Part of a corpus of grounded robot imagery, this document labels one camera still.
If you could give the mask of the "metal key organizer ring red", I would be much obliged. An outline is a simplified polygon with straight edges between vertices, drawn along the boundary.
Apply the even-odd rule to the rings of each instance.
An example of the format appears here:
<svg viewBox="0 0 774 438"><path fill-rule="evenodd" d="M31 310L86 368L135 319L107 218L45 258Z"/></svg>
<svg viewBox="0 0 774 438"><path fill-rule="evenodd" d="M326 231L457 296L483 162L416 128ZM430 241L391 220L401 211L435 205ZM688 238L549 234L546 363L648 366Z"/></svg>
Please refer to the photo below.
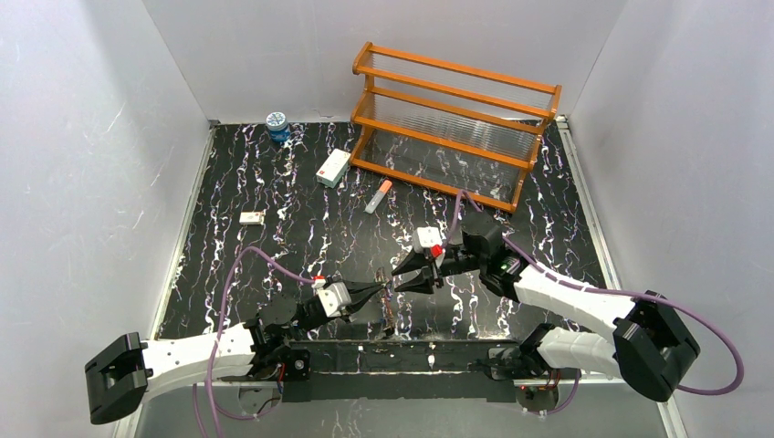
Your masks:
<svg viewBox="0 0 774 438"><path fill-rule="evenodd" d="M392 309L392 277L388 275L384 267L380 267L376 270L375 279L384 284L380 296L380 301L382 303L383 328L382 334L377 340L392 339L396 332L396 318Z"/></svg>

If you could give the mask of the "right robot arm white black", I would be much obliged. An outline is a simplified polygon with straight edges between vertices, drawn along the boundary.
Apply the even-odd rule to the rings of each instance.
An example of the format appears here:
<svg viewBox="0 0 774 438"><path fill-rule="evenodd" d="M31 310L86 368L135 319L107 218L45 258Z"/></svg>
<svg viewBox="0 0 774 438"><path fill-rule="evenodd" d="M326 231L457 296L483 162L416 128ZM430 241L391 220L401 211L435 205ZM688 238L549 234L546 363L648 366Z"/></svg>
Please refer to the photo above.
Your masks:
<svg viewBox="0 0 774 438"><path fill-rule="evenodd" d="M392 274L417 274L396 291L431 295L446 277L472 271L494 295L563 315L581 327L571 331L541 323L516 348L478 361L479 367L516 378L562 369L594 371L665 402L700 354L683 320L660 303L660 295L595 293L589 284L528 260L507 244L500 224L484 213L464 218L460 237L449 243L436 227L416 229L412 251Z"/></svg>

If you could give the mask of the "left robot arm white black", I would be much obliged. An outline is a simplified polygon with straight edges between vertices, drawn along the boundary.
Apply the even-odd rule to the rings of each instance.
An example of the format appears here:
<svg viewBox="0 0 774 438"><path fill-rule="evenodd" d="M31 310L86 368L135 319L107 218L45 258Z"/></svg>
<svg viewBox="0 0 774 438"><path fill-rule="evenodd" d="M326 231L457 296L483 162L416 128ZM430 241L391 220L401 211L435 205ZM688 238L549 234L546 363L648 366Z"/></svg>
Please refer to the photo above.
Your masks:
<svg viewBox="0 0 774 438"><path fill-rule="evenodd" d="M293 343L331 321L349 319L390 285L317 277L310 298L273 297L255 317L221 334L177 340L122 335L85 366L89 420L95 425L116 422L156 396L207 379L305 378L309 355L293 352Z"/></svg>

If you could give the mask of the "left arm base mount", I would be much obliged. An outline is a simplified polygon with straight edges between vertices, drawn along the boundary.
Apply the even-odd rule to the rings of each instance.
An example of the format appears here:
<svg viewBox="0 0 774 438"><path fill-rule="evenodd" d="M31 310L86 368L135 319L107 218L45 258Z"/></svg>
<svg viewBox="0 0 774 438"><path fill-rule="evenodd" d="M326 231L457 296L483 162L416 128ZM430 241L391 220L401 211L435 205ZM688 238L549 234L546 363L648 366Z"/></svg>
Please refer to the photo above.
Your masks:
<svg viewBox="0 0 774 438"><path fill-rule="evenodd" d="M256 355L246 374L252 381L306 381L310 377L311 354L307 349L280 347Z"/></svg>

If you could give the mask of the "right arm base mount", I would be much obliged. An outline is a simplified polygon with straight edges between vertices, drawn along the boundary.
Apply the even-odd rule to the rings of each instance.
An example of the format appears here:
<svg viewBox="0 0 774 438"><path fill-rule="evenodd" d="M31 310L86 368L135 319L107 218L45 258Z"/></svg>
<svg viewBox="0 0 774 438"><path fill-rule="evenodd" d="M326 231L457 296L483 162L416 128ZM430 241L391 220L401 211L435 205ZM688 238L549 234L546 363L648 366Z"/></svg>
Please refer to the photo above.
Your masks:
<svg viewBox="0 0 774 438"><path fill-rule="evenodd" d="M546 413L559 407L562 371L523 355L518 347L489 349L484 359L475 360L468 368L493 381L513 383L517 403L527 412Z"/></svg>

